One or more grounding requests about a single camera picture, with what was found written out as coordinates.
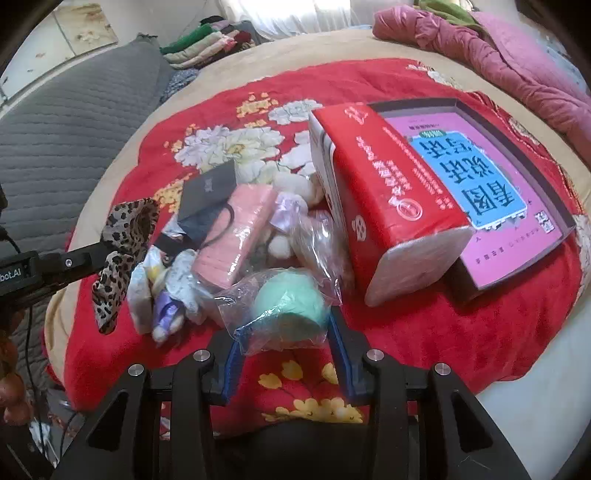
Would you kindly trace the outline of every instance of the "lavender fabric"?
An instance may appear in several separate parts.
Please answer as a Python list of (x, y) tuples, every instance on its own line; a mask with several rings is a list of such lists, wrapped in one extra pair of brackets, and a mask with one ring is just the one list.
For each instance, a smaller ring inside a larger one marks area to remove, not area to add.
[(163, 290), (154, 301), (152, 327), (160, 326), (169, 332), (173, 317), (181, 308), (183, 308), (183, 302), (174, 300), (166, 290)]

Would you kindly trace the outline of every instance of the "blue patterned cloth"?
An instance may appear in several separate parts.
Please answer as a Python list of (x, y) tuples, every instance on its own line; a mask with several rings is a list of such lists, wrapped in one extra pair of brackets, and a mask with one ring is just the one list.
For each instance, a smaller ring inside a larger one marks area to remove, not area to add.
[(160, 97), (160, 104), (164, 103), (179, 90), (184, 89), (189, 83), (197, 78), (197, 75), (199, 75), (199, 70), (197, 69), (186, 69), (176, 72)]

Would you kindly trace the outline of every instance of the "gray quilted mattress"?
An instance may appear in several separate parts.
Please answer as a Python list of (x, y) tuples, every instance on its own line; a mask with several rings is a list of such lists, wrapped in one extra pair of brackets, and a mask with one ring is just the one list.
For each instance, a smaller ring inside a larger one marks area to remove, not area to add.
[[(0, 119), (0, 222), (23, 251), (63, 251), (84, 203), (173, 74), (148, 38), (109, 50), (56, 76)], [(0, 244), (0, 257), (13, 253)], [(30, 360), (47, 386), (41, 334), (48, 300), (33, 310)], [(14, 333), (24, 368), (26, 322)]]

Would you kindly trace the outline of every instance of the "red floral blanket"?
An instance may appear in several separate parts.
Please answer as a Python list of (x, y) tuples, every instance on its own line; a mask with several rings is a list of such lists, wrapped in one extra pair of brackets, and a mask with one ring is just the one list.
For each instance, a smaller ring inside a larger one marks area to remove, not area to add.
[[(153, 196), (162, 207), (157, 231), (178, 208), (183, 181), (233, 158), (243, 181), (269, 182), (297, 148), (318, 105), (425, 96), (457, 97), (509, 136), (546, 175), (573, 214), (582, 208), (546, 149), (519, 123), (478, 92), (465, 93), (416, 61), (343, 61), (308, 67), (223, 92), (158, 124), (144, 139), (139, 164), (122, 182), (114, 203)], [(478, 392), (524, 375), (561, 328), (582, 271), (575, 234), (542, 261), (482, 295), (465, 309), (441, 282), (370, 309), (362, 297), (343, 312), (374, 348), (401, 362), (429, 367), (445, 361)], [(66, 353), (64, 386), (79, 409), (92, 409), (128, 365), (171, 365), (205, 348), (213, 322), (188, 326), (163, 347), (139, 336), (126, 305), (110, 335), (94, 320), (91, 285), (82, 282)], [(366, 413), (342, 398), (328, 348), (266, 352), (246, 360), (236, 395), (215, 407), (215, 430), (234, 434), (268, 422), (305, 417), (362, 422)]]

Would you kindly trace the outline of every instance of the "green clothing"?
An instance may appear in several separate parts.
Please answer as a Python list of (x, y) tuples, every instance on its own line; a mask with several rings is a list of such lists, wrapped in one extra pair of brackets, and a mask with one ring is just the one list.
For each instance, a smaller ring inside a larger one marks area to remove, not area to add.
[(210, 24), (202, 25), (193, 30), (189, 35), (179, 38), (176, 42), (172, 42), (167, 47), (161, 47), (160, 53), (166, 55), (167, 53), (176, 53), (190, 47), (195, 42), (204, 39), (209, 34), (213, 33), (213, 28)]
[(431, 12), (438, 17), (447, 20), (452, 25), (468, 27), (479, 34), (486, 33), (486, 30), (474, 19), (470, 12), (467, 12), (459, 5), (446, 0), (416, 0), (415, 4), (426, 12)]

